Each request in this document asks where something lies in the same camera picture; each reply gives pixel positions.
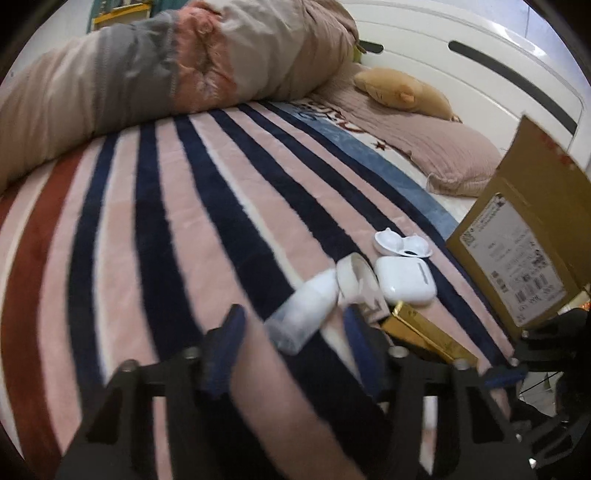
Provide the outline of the green plush toy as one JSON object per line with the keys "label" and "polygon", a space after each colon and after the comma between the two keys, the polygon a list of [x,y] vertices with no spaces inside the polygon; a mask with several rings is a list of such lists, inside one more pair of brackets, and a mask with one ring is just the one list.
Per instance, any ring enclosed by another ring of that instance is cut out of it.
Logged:
{"label": "green plush toy", "polygon": [[353,47],[353,63],[360,63],[362,60],[363,52],[359,49],[358,45]]}

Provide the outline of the white plastic bottle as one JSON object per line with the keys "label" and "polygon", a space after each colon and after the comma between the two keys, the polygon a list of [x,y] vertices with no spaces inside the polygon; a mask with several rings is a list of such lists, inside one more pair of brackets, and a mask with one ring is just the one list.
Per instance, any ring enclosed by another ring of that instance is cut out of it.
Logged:
{"label": "white plastic bottle", "polygon": [[338,298],[335,269],[325,270],[304,282],[264,321],[271,343],[284,354],[300,353],[335,309]]}

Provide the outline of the tan plush toy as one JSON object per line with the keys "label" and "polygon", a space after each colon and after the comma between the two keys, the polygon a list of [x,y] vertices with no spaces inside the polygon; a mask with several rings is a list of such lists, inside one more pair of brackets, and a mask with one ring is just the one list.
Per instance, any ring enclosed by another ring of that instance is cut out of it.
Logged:
{"label": "tan plush toy", "polygon": [[385,107],[462,122],[440,90],[404,72],[389,68],[365,69],[356,73],[353,84]]}

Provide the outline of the white contact lens case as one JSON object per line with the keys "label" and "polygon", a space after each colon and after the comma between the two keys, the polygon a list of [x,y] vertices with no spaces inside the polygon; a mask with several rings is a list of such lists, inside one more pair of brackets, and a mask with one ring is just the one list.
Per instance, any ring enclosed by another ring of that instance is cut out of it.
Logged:
{"label": "white contact lens case", "polygon": [[432,255],[432,249],[423,237],[401,236],[390,228],[374,234],[374,246],[384,256],[425,259]]}

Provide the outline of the white earbuds case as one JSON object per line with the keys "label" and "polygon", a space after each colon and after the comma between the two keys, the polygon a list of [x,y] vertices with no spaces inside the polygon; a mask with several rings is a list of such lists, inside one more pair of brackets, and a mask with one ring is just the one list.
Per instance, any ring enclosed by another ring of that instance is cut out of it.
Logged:
{"label": "white earbuds case", "polygon": [[437,286],[428,264],[419,258],[384,256],[377,259],[375,273],[390,305],[405,302],[423,306],[437,296]]}

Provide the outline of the rolled pink grey duvet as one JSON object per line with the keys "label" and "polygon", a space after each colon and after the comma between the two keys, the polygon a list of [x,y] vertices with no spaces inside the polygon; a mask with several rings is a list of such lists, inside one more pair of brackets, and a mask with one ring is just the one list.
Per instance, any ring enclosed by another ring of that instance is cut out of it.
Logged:
{"label": "rolled pink grey duvet", "polygon": [[337,1],[192,1],[41,55],[1,90],[1,182],[149,120],[297,100],[353,58]]}

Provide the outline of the striped plush blanket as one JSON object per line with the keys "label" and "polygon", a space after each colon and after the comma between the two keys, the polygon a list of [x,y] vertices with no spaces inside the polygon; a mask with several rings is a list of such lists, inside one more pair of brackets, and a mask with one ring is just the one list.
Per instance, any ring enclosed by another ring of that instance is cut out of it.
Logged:
{"label": "striped plush blanket", "polygon": [[218,428],[226,476],[363,479],[383,426],[329,318],[297,356],[263,321],[373,237],[420,235],[438,294],[427,317],[479,359],[512,355],[446,242],[455,219],[390,163],[304,104],[252,103],[98,138],[1,197],[1,421],[52,478],[85,409],[127,359],[165,360],[249,315]]}

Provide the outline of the white tape roll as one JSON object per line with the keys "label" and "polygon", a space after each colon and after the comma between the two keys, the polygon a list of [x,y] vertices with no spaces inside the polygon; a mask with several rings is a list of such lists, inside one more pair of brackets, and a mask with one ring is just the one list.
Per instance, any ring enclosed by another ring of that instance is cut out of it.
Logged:
{"label": "white tape roll", "polygon": [[358,253],[352,253],[335,264],[339,286],[339,306],[359,307],[370,324],[390,315],[389,306],[372,266]]}

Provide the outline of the gold rectangular box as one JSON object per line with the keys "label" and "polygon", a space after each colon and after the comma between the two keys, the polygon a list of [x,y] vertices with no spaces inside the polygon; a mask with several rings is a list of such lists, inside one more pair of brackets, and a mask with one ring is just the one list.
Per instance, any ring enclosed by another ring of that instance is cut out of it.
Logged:
{"label": "gold rectangular box", "polygon": [[392,337],[436,354],[453,364],[464,360],[470,367],[478,366],[478,358],[412,306],[398,302],[382,329]]}

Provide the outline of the pink striped pillow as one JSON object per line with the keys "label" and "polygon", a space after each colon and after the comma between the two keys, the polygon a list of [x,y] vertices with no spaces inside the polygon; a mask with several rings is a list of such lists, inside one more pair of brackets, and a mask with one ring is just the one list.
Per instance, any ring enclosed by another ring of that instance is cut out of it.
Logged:
{"label": "pink striped pillow", "polygon": [[352,63],[308,97],[406,155],[434,193],[478,197],[502,160],[483,134],[464,125],[385,107],[356,88],[353,77],[370,69]]}

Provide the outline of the brown cardboard box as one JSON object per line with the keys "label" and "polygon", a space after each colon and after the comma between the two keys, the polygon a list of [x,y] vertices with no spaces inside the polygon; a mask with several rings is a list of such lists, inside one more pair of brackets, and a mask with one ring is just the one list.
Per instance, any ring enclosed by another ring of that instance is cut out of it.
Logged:
{"label": "brown cardboard box", "polygon": [[513,338],[590,283],[590,180],[529,117],[447,247]]}

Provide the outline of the yellow wooden shelf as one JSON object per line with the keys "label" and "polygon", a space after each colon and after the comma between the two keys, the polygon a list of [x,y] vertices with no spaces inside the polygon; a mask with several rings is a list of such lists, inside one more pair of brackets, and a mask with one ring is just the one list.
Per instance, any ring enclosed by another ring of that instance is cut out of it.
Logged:
{"label": "yellow wooden shelf", "polygon": [[129,24],[150,17],[152,1],[94,1],[91,7],[90,32],[115,24]]}

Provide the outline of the white bed headboard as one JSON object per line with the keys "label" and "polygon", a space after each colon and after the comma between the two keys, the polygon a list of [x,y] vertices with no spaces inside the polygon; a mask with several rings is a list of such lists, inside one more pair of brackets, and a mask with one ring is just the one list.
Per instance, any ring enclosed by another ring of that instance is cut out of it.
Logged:
{"label": "white bed headboard", "polygon": [[368,53],[363,65],[404,71],[440,89],[469,127],[506,152],[522,116],[590,169],[590,85],[565,55],[551,57],[524,31],[523,1],[346,1]]}

